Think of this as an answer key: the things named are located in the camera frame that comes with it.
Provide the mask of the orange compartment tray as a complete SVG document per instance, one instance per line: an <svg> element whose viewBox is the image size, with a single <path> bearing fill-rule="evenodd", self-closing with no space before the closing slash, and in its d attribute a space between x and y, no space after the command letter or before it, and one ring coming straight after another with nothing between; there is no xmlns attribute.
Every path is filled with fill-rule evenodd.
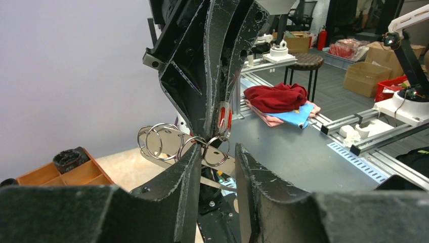
<svg viewBox="0 0 429 243"><path fill-rule="evenodd" d="M89 161L77 168L61 174L53 162L16 178L19 185L24 186L77 186L77 185L109 185L113 180L102 169L97 161L83 149Z"/></svg>

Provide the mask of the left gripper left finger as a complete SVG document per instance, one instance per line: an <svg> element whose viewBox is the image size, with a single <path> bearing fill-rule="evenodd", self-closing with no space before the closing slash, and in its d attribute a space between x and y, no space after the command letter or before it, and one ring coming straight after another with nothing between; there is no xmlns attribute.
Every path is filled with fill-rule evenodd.
<svg viewBox="0 0 429 243"><path fill-rule="evenodd" d="M1 242L194 242L202 147L131 192L117 185L1 189Z"/></svg>

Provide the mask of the red key tag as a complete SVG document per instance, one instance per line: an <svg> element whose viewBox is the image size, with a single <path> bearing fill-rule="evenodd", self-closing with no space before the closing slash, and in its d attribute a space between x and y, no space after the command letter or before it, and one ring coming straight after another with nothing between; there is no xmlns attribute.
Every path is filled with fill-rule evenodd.
<svg viewBox="0 0 429 243"><path fill-rule="evenodd" d="M217 129L220 134L231 128L232 123L232 108L230 103L222 101L219 103L219 115L217 121Z"/></svg>

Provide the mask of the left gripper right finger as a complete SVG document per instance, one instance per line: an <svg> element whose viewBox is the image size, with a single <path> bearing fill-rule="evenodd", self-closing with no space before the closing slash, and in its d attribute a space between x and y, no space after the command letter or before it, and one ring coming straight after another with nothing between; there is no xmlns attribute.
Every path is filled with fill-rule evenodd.
<svg viewBox="0 0 429 243"><path fill-rule="evenodd" d="M242 242L428 242L428 193L310 193L240 143L235 171Z"/></svg>

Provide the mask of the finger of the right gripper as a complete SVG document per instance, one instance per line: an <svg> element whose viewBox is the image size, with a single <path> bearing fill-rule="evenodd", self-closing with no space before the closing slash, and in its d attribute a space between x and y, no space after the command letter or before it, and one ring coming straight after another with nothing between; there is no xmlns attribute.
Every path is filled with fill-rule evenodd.
<svg viewBox="0 0 429 243"><path fill-rule="evenodd" d="M269 13L257 1L240 1L221 54L215 106L229 102L248 52L263 29Z"/></svg>
<svg viewBox="0 0 429 243"><path fill-rule="evenodd" d="M220 101L221 1L150 1L161 34L143 55L158 72L162 90L194 136L216 135Z"/></svg>

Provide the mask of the black rolled belt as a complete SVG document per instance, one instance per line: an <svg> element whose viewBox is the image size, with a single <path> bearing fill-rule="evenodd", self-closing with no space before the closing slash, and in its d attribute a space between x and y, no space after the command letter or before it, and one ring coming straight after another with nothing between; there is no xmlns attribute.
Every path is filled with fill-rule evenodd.
<svg viewBox="0 0 429 243"><path fill-rule="evenodd" d="M14 178L8 178L8 179L5 179L5 180L3 180L1 182L0 187L2 188L2 187L16 186L16 185L19 185L19 183L18 183L18 181L16 179L14 179Z"/></svg>

